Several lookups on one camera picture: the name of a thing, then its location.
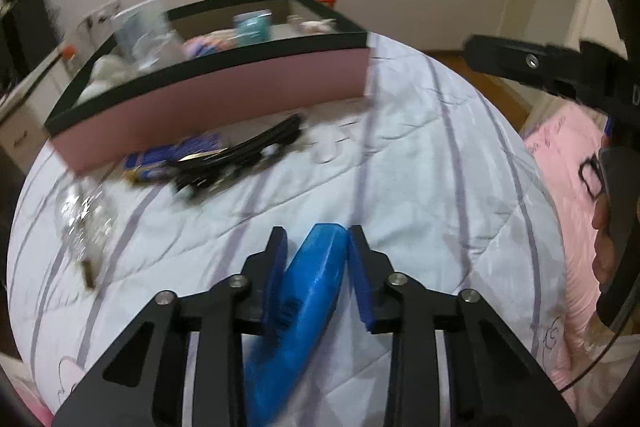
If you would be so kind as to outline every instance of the black cable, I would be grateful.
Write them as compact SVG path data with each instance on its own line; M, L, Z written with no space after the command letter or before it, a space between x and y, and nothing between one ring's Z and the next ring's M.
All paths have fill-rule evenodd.
M616 331L616 333L613 335L613 338L609 341L609 344L607 344L604 349L600 352L600 354L593 360L593 362L591 362L587 368L580 373L580 375L578 375L577 377L575 377L570 383L568 383L566 386L564 386L561 390L560 390L560 394L564 393L564 391L568 391L569 389L571 389L575 384L577 384L578 382L580 382L580 380L582 380L584 377L586 377L590 372L591 369L593 369L596 364L598 362L600 362L600 360L602 360L602 357L604 357L607 354L607 351L611 348L611 346L613 346L614 342L618 339L618 337L620 336L620 334L622 334L622 330L625 329L626 323L628 323L629 319L631 318L631 315L633 314L635 309L635 306L631 306L629 308L628 313L626 314L625 320L622 322L622 324L620 325L620 327L618 328L618 331Z

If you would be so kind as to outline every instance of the wooden floor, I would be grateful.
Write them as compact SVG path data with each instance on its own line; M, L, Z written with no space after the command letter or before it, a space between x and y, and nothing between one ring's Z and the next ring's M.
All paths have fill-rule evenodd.
M487 74L472 71L459 52L426 51L425 53L465 78L469 84L484 94L487 100L498 108L516 131L521 130L529 112L516 102L507 90L500 87L499 83L492 80Z

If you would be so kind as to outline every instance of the metal bolt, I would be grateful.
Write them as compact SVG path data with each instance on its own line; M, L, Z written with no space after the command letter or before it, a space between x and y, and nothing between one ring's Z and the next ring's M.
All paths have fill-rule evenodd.
M540 61L538 60L538 58L536 57L536 55L532 55L531 53L528 54L525 58L524 58L525 62L527 63L527 66L529 68L531 68L532 70L535 70L539 65L540 65Z
M156 303L160 304L161 306L165 306L169 304L172 300L174 300L174 298L175 298L175 295L173 292L170 292L169 290L163 290L156 294Z
M460 292L460 296L465 302L478 302L480 300L480 294L472 288L462 290L462 292Z
M231 288L242 288L247 282L247 278L244 275L237 274L229 277L229 286Z
M391 286L402 286L404 284L406 284L406 282L409 280L409 277L407 277L404 273L402 272L393 272L388 278L387 280L389 281L389 284Z

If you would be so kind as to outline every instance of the mattress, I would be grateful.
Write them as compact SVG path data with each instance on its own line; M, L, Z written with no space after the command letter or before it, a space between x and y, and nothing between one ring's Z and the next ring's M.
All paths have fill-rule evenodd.
M545 339L562 332L564 256L532 156L462 77L391 39L371 34L369 44L367 96L302 109L304 136L272 168L196 202L170 185L130 187L118 166L94 173L117 215L92 293L56 229L56 196L69 174L49 145L42 150L18 201L7 279L18 349L52 411L156 292L207 290L263 250L275 225L287 230L291 256L314 223L361 224L372 249L427 288L477 289L552 370L556 352ZM238 142L284 117L220 132ZM193 335L187 395L196 343ZM374 337L361 324L345 280L277 424L381 425L390 348L390 336ZM447 425L446 365L438 359ZM184 417L188 425L188 399Z

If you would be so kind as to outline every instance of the wall socket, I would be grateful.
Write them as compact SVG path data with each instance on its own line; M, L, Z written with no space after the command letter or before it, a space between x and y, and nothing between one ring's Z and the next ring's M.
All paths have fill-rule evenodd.
M113 33L111 17L122 11L122 0L110 0L88 13L82 19L86 33L92 45L97 48Z

